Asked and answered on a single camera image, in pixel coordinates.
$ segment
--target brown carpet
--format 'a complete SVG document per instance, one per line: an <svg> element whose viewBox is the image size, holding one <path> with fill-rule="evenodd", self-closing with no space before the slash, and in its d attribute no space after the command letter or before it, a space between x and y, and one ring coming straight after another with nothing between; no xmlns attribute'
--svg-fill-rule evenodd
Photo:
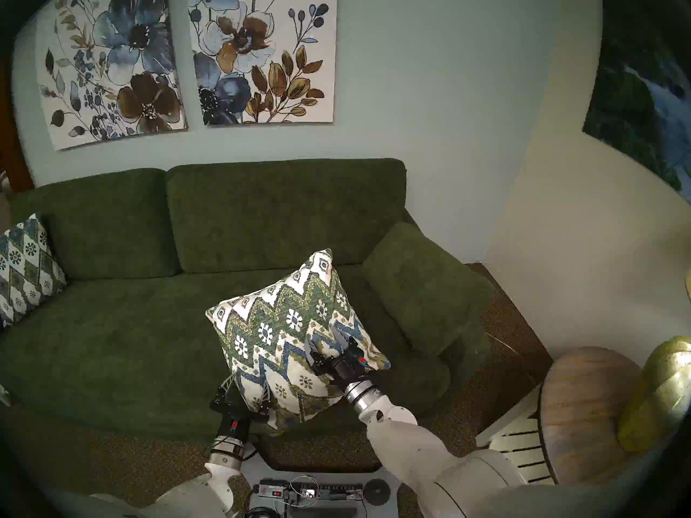
<svg viewBox="0 0 691 518"><path fill-rule="evenodd" d="M481 264L471 267L494 281ZM489 334L519 354L491 340L491 362L454 399L448 412L425 423L457 456L473 451L475 435L532 390L552 362L503 291L482 318ZM0 407L0 429L39 482L84 494L108 493L137 507L205 473L208 447L204 445L123 437L47 419L21 405ZM378 464L364 432L289 443L265 441L259 448L271 466L285 470L364 471ZM232 480L231 487L234 507L244 508L249 486L240 477ZM422 516L415 494L407 487L401 488L398 499L402 517Z"/></svg>

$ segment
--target sofa backrest cushion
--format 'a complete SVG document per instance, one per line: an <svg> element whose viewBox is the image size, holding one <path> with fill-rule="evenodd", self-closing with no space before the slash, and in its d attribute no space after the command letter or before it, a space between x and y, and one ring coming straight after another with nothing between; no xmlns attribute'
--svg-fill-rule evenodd
<svg viewBox="0 0 691 518"><path fill-rule="evenodd" d="M68 278L153 278L180 270L164 171L134 169L45 185L11 199L12 218L40 213Z"/></svg>
<svg viewBox="0 0 691 518"><path fill-rule="evenodd" d="M317 249L362 263L404 215L397 159L181 165L168 172L175 245L188 273L297 267Z"/></svg>

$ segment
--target gold lamp base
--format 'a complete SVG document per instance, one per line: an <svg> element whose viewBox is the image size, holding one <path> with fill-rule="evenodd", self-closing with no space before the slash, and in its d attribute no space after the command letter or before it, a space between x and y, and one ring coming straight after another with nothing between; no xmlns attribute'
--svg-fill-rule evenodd
<svg viewBox="0 0 691 518"><path fill-rule="evenodd" d="M646 360L619 420L619 444L631 452L650 449L679 426L690 402L691 338L675 336Z"/></svg>

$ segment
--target brown flower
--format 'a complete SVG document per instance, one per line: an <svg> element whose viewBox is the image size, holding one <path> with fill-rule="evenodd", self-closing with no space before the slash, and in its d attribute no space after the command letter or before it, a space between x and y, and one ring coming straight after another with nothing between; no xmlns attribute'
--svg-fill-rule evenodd
<svg viewBox="0 0 691 518"><path fill-rule="evenodd" d="M216 29L216 26L210 26L210 34L216 41L222 42L216 55L221 70L226 74L233 69L248 73L253 65L262 67L274 52L266 43L266 38L274 29L273 23L271 15L257 12L246 16L239 28L230 18L218 18L218 29L214 33L213 29ZM214 46L214 42L210 40L209 46Z"/></svg>
<svg viewBox="0 0 691 518"><path fill-rule="evenodd" d="M149 73L132 76L130 85L117 94L117 112L125 122L137 122L138 133L168 131L169 122L180 122L180 100L175 90L158 83Z"/></svg>

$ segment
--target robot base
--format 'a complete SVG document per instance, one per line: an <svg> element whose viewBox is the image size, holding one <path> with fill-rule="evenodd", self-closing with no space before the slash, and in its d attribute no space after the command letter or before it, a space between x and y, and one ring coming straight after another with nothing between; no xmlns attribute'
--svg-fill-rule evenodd
<svg viewBox="0 0 691 518"><path fill-rule="evenodd" d="M254 446L247 444L245 456L252 452ZM396 494L401 481L384 468L371 473L284 472L274 470L259 453L254 453L243 461L241 472L252 489L247 512L266 507L280 516L284 516L287 508L286 515L294 518L398 517ZM318 492L315 484L306 476L319 483ZM301 492L299 499L291 489L291 481L293 488Z"/></svg>

